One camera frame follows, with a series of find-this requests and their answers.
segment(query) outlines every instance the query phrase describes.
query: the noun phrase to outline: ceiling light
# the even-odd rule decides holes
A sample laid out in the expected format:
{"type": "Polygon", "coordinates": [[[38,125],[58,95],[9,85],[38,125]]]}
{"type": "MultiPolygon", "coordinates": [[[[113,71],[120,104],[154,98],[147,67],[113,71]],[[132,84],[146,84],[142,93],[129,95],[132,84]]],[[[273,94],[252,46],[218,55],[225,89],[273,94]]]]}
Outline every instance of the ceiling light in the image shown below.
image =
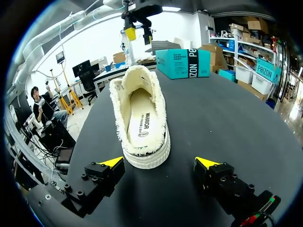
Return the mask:
{"type": "Polygon", "coordinates": [[[169,6],[163,6],[162,9],[163,11],[173,11],[173,12],[178,12],[181,10],[181,8],[169,7],[169,6]]]}

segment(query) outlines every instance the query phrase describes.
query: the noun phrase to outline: teal box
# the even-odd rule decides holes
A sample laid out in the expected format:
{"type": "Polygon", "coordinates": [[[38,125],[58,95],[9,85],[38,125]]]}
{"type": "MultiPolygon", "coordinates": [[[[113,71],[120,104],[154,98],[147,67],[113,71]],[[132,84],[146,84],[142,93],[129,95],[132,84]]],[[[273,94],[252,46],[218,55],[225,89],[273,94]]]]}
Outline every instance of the teal box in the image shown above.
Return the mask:
{"type": "Polygon", "coordinates": [[[229,79],[233,82],[236,82],[236,73],[234,71],[231,71],[231,70],[220,70],[219,71],[219,75],[226,78],[226,79],[229,79]]]}
{"type": "Polygon", "coordinates": [[[210,52],[171,49],[156,51],[157,69],[170,79],[209,77],[210,52]]]}
{"type": "Polygon", "coordinates": [[[267,62],[261,58],[257,59],[256,72],[273,83],[278,83],[281,73],[280,68],[276,68],[274,64],[267,62]]]}

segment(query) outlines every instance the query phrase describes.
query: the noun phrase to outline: shoe insole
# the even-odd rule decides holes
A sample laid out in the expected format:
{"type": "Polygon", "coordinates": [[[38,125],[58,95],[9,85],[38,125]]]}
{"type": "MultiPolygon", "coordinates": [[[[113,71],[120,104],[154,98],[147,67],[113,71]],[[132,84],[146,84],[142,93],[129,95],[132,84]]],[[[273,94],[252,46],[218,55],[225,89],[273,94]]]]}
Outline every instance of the shoe insole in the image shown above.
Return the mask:
{"type": "Polygon", "coordinates": [[[127,137],[135,148],[151,145],[155,135],[159,134],[161,126],[156,114],[155,103],[150,100],[151,95],[140,88],[135,90],[130,98],[131,119],[127,137]]]}

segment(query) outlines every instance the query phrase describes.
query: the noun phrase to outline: computer monitor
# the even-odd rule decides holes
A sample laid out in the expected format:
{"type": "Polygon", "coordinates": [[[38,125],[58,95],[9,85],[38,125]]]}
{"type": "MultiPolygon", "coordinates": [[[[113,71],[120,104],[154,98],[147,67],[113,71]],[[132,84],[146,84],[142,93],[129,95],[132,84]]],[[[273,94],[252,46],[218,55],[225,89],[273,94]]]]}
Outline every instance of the computer monitor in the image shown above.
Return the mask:
{"type": "Polygon", "coordinates": [[[63,51],[56,55],[56,59],[57,59],[58,64],[60,64],[62,61],[64,61],[65,57],[64,57],[63,51]]]}
{"type": "Polygon", "coordinates": [[[79,76],[78,73],[79,73],[80,70],[85,70],[85,71],[86,71],[86,70],[87,70],[88,68],[90,68],[90,67],[91,67],[91,66],[90,66],[90,61],[87,60],[87,61],[82,62],[81,64],[79,64],[79,65],[73,67],[73,68],[72,68],[72,71],[74,72],[74,76],[75,76],[75,77],[78,77],[78,76],[79,76]]]}
{"type": "Polygon", "coordinates": [[[93,70],[94,73],[95,73],[95,72],[98,72],[98,70],[100,70],[99,64],[97,63],[97,64],[92,65],[92,66],[91,66],[91,69],[93,70]]]}
{"type": "Polygon", "coordinates": [[[32,110],[27,102],[27,96],[25,92],[22,92],[18,97],[14,98],[11,104],[15,108],[18,122],[23,125],[32,114],[32,110]]]}

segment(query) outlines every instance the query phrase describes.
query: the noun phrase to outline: shoe sole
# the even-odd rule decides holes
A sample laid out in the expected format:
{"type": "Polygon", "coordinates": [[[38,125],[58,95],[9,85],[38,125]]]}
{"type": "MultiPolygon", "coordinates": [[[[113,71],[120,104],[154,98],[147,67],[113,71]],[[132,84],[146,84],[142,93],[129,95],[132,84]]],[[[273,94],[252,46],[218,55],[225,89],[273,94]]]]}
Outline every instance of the shoe sole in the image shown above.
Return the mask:
{"type": "Polygon", "coordinates": [[[136,157],[129,154],[127,151],[123,150],[123,154],[126,160],[136,168],[139,169],[153,169],[160,166],[169,156],[170,152],[170,136],[169,130],[166,124],[165,130],[165,139],[164,143],[159,150],[155,153],[145,156],[145,157],[136,157]]]}

